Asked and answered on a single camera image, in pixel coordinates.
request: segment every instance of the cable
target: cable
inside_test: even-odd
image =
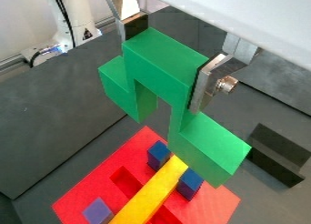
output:
[[[64,20],[65,20],[66,25],[68,25],[68,28],[69,28],[69,32],[70,32],[70,36],[72,36],[72,41],[73,41],[73,47],[74,47],[73,28],[72,28],[70,20],[69,20],[66,11],[65,11],[65,7],[64,7],[64,4],[62,4],[62,1],[61,1],[61,0],[54,0],[54,1],[56,1],[56,4],[57,4],[57,6],[58,6],[58,9],[60,9],[60,11],[61,11]]]
[[[30,62],[29,62],[29,67],[33,67],[33,61],[36,60],[36,58],[41,55],[40,51],[37,51],[34,54],[33,54],[33,57],[30,59]]]

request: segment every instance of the block puzzle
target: block puzzle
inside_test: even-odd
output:
[[[94,201],[82,211],[82,215],[89,224],[106,224],[113,218],[113,213],[106,207],[101,198],[94,199]]]
[[[217,188],[249,146],[201,112],[188,111],[196,69],[208,59],[153,28],[122,43],[122,55],[98,69],[106,96],[137,122],[164,99],[170,105],[168,149]]]
[[[166,143],[148,127],[144,127],[53,203],[52,208],[62,224],[88,224],[82,211],[96,198],[101,198],[114,214],[124,208],[154,175],[145,163],[145,152],[158,140]],[[202,182],[190,201],[186,201],[176,190],[172,191],[149,223],[225,224],[237,203],[239,197],[224,186],[214,189]]]
[[[192,169],[188,168],[184,171],[176,189],[186,200],[193,198],[202,181],[202,178],[194,173]]]
[[[180,159],[172,156],[109,223],[146,223],[176,188],[186,168]]]
[[[165,162],[169,160],[169,150],[166,146],[157,141],[148,149],[146,154],[149,167],[154,171],[158,171]]]

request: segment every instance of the dark blue cube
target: dark blue cube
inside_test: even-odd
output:
[[[82,215],[89,224],[105,224],[113,218],[113,213],[100,198],[96,198],[84,209]]]
[[[146,153],[148,165],[154,171],[158,171],[165,162],[169,160],[169,150],[161,141],[156,141]]]
[[[198,191],[202,178],[194,173],[192,169],[186,169],[180,177],[177,183],[177,191],[186,200],[190,200]]]

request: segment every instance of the white panel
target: white panel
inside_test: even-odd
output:
[[[110,16],[105,0],[89,0],[94,22]],[[46,0],[0,0],[0,61],[53,36],[56,24]]]
[[[311,0],[161,0],[311,70]]]

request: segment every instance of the black block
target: black block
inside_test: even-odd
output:
[[[252,131],[248,144],[252,146],[247,159],[288,187],[304,180],[300,167],[311,153],[259,124]]]

